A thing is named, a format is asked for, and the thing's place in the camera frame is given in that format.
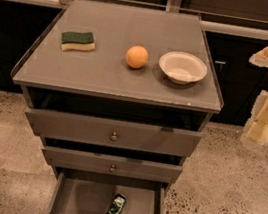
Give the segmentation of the green yellow sponge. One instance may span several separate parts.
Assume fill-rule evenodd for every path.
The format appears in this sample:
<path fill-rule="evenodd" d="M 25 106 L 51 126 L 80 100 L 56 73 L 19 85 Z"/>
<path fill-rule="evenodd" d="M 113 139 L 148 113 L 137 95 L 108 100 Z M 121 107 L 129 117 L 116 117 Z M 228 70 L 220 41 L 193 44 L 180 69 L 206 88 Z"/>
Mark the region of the green yellow sponge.
<path fill-rule="evenodd" d="M 63 32 L 61 34 L 61 50 L 92 51 L 95 49 L 94 35 L 92 32 Z"/>

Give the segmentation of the grey drawer cabinet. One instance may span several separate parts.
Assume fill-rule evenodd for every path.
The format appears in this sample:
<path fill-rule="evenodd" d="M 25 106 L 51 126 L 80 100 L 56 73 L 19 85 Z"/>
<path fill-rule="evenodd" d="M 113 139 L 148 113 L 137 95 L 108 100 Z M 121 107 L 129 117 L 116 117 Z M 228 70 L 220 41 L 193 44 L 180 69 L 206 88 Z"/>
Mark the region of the grey drawer cabinet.
<path fill-rule="evenodd" d="M 92 51 L 61 50 L 63 32 L 92 32 Z M 148 60 L 134 69 L 128 49 L 144 47 Z M 74 0 L 22 57 L 12 72 L 28 109 L 47 109 L 202 134 L 222 108 L 214 73 L 177 85 L 158 61 L 171 51 L 208 62 L 207 41 L 196 16 L 88 0 Z M 188 157 L 39 136 L 44 147 L 182 165 Z"/>

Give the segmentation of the grey middle drawer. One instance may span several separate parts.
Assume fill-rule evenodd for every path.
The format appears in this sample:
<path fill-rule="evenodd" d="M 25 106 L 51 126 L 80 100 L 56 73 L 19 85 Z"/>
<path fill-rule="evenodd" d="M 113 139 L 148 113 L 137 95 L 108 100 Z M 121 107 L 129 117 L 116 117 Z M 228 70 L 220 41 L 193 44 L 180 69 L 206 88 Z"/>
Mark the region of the grey middle drawer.
<path fill-rule="evenodd" d="M 158 163 L 114 155 L 102 155 L 57 147 L 42 148 L 46 162 L 51 166 L 100 174 L 113 174 L 172 184 L 182 168 L 177 165 Z M 116 171 L 110 172 L 111 165 Z"/>

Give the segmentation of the metal middle drawer knob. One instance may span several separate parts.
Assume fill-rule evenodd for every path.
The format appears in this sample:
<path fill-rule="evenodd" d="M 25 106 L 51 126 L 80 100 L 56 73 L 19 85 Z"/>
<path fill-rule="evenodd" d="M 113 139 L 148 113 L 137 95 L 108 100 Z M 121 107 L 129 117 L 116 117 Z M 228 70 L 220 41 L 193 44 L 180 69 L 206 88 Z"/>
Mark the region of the metal middle drawer knob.
<path fill-rule="evenodd" d="M 114 164 L 112 164 L 110 167 L 109 167 L 109 171 L 110 172 L 115 172 L 116 171 L 116 166 Z"/>

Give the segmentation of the green soda can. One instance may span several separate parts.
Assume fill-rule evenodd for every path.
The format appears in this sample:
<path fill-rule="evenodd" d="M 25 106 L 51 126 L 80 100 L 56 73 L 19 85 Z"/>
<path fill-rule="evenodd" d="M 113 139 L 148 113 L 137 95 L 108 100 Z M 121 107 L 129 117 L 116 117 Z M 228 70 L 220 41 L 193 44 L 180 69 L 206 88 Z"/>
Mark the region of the green soda can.
<path fill-rule="evenodd" d="M 116 194 L 105 214 L 121 214 L 126 205 L 126 199 L 123 194 Z"/>

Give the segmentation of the grey top drawer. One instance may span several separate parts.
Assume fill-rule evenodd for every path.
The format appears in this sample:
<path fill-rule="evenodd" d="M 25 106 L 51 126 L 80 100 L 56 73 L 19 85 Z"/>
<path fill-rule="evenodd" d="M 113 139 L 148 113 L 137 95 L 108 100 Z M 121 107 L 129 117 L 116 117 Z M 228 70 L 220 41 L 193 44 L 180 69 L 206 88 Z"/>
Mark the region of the grey top drawer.
<path fill-rule="evenodd" d="M 58 138 L 121 149 L 189 157 L 201 140 L 201 133 L 111 120 L 48 109 L 26 109 L 32 130 L 39 136 Z M 110 136 L 117 133 L 118 140 Z"/>

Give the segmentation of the orange fruit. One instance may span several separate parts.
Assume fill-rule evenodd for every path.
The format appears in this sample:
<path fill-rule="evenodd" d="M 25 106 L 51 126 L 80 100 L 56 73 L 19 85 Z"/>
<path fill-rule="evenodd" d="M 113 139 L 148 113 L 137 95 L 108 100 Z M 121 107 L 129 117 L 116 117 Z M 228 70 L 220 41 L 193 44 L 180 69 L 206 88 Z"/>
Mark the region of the orange fruit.
<path fill-rule="evenodd" d="M 125 60 L 129 67 L 134 69 L 141 69 L 143 66 L 145 66 L 148 60 L 148 54 L 149 53 L 144 47 L 134 46 L 128 49 Z"/>

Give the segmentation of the white paper bowl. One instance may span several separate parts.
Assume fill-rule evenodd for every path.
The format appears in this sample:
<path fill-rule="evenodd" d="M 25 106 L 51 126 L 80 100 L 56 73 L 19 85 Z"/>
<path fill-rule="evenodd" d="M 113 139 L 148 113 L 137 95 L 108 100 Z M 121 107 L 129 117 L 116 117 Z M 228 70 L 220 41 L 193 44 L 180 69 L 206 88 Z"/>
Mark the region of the white paper bowl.
<path fill-rule="evenodd" d="M 165 53 L 158 61 L 161 70 L 174 83 L 189 84 L 204 79 L 207 67 L 193 54 L 180 51 Z"/>

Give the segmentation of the grey drawer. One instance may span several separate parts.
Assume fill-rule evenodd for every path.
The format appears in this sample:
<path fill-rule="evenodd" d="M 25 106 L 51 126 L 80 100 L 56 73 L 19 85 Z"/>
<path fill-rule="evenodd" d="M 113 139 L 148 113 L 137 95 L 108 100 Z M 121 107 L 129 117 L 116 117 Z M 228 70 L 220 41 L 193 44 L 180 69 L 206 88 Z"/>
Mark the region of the grey drawer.
<path fill-rule="evenodd" d="M 121 149 L 189 157 L 201 140 L 201 133 L 111 120 L 48 109 L 26 109 L 32 130 L 39 136 L 58 138 Z M 118 140 L 110 136 L 117 133 Z"/>
<path fill-rule="evenodd" d="M 164 214 L 160 183 L 68 169 L 58 176 L 46 214 L 105 214 L 116 194 L 127 198 L 121 214 Z"/>
<path fill-rule="evenodd" d="M 46 162 L 51 166 L 100 174 L 113 174 L 172 184 L 182 168 L 177 165 L 158 163 L 114 155 L 102 155 L 57 147 L 42 148 Z M 110 172 L 111 165 L 116 171 Z"/>

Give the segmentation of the grey bottom drawer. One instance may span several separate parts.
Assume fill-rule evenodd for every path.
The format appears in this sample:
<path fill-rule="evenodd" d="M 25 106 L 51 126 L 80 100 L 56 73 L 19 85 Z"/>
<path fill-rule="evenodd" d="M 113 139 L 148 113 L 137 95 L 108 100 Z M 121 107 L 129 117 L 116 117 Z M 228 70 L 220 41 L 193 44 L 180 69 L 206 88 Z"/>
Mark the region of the grey bottom drawer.
<path fill-rule="evenodd" d="M 127 198 L 121 214 L 164 214 L 160 183 L 68 169 L 58 176 L 46 214 L 105 214 L 116 194 Z"/>

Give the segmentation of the metal drawer knob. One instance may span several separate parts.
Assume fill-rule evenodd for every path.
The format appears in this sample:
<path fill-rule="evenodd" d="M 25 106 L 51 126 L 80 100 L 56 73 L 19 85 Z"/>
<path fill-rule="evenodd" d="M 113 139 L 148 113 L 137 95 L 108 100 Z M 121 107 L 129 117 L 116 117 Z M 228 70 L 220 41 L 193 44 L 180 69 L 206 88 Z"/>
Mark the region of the metal drawer knob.
<path fill-rule="evenodd" d="M 116 166 L 114 164 L 112 164 L 110 167 L 109 167 L 109 171 L 110 172 L 115 172 L 116 171 Z"/>
<path fill-rule="evenodd" d="M 111 134 L 111 136 L 110 136 L 110 140 L 111 141 L 117 141 L 118 140 L 118 136 L 117 136 L 118 134 L 116 133 L 116 132 L 113 132 L 112 134 Z"/>

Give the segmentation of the metal top drawer knob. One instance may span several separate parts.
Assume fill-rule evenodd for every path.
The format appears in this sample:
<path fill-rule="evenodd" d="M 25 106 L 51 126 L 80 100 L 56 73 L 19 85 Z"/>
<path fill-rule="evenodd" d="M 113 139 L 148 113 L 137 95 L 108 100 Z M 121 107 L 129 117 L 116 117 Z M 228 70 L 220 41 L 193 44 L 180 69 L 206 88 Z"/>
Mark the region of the metal top drawer knob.
<path fill-rule="evenodd" d="M 117 136 L 118 134 L 116 133 L 116 132 L 113 132 L 112 134 L 111 134 L 111 136 L 110 136 L 110 140 L 111 141 L 117 141 L 118 140 L 118 136 Z"/>

